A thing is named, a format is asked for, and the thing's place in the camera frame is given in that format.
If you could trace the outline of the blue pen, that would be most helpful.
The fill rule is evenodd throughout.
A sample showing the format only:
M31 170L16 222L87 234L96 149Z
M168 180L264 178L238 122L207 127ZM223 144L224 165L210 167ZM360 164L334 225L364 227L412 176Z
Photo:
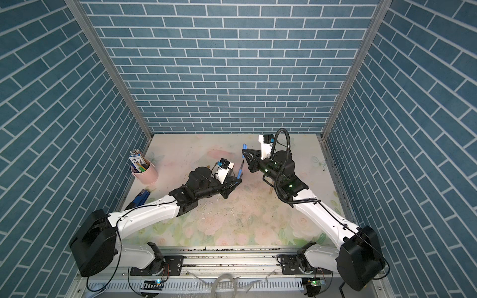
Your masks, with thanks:
M240 164L240 168L239 168L239 171L238 171L238 175L237 175L237 178L238 179L241 179L242 175L243 175L243 166L244 166L244 163L245 163L245 159L242 160L241 164Z

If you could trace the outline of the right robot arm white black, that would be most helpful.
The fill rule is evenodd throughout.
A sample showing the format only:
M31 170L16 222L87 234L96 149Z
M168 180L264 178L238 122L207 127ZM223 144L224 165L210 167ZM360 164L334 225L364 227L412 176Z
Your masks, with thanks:
M243 149L250 172L263 173L263 181L272 179L278 199L304 214L334 244L333 248L309 242L297 251L296 263L303 273L317 269L337 272L353 290L362 290L378 274L389 271L377 233L369 226L359 227L340 216L320 200L295 174L290 151L266 157L262 151Z

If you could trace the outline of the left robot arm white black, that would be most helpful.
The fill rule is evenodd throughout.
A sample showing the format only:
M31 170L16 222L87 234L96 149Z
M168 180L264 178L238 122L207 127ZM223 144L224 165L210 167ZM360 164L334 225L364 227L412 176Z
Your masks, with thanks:
M124 240L157 222L192 211L201 199L217 194L227 199L241 182L231 170L220 168L213 174L200 166L189 173L185 184L161 199L121 212L106 214L99 209L90 213L70 240L80 275L87 278L112 267L130 267L138 275L162 274L165 258L158 245L126 245Z

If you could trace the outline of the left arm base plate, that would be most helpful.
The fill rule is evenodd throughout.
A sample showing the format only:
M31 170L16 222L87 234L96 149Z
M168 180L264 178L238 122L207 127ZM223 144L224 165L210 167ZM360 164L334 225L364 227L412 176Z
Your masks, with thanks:
M154 259L145 269L132 267L129 274L131 276L179 276L184 259L185 257L181 255L166 255L161 260Z

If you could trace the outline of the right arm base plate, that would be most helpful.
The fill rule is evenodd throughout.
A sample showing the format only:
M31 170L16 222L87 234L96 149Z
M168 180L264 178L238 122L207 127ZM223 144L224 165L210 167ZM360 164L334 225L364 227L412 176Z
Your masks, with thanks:
M276 260L284 275L330 274L328 269L312 267L301 255L277 255Z

